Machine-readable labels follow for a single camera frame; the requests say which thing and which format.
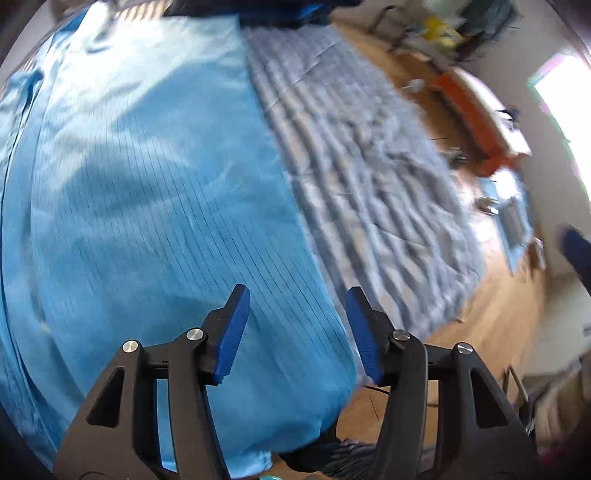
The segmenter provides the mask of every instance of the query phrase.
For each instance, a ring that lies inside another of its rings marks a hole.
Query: bedspread
[[[482,256],[414,107],[334,27],[244,30],[252,78],[333,301],[359,285],[426,338],[474,292]]]

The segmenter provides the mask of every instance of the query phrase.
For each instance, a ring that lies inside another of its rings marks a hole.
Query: metal pivot screw
[[[399,342],[406,342],[410,338],[410,333],[406,330],[394,330],[392,333],[392,339],[398,340]]]
[[[203,338],[203,330],[199,328],[192,328],[187,332],[187,338],[189,340],[200,340]]]
[[[138,342],[136,342],[135,340],[127,340],[123,344],[122,348],[125,353],[135,352],[138,349]]]
[[[470,345],[469,343],[460,342],[457,344],[457,351],[462,353],[463,355],[470,355],[474,351],[474,349],[472,348],[472,345]]]

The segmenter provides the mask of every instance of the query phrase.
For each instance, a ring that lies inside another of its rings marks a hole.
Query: yellow object
[[[462,36],[441,18],[431,15],[423,23],[423,38],[439,45],[445,50],[453,50],[462,42]]]

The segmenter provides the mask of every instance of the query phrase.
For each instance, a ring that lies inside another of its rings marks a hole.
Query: light blue cloth
[[[314,440],[348,401],[346,333],[236,18],[106,28],[99,8],[54,36],[0,104],[0,402],[49,465],[127,339],[171,341],[244,283],[242,343],[208,393],[230,474],[258,473],[270,451]],[[162,389],[159,403],[161,416]]]

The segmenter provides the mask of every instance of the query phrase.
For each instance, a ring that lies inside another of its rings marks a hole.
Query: wall
[[[521,130],[532,157],[521,161],[544,236],[552,275],[570,271],[557,250],[556,232],[571,223],[585,236],[591,235],[589,200],[573,173],[561,136],[542,113],[527,86],[528,79],[554,54],[570,47],[569,36],[544,0],[515,0],[524,19],[521,28],[503,43],[489,49],[475,64],[476,73],[506,104],[516,104],[522,113]]]
[[[528,375],[541,375],[565,369],[591,348],[591,297],[576,275],[555,278],[544,317],[532,347]]]
[[[355,8],[337,8],[332,17],[357,25],[363,29],[369,28],[377,13],[388,5],[408,5],[411,12],[421,10],[423,6],[438,13],[442,17],[456,13],[469,0],[365,0]],[[388,27],[380,30],[380,33],[388,37]]]

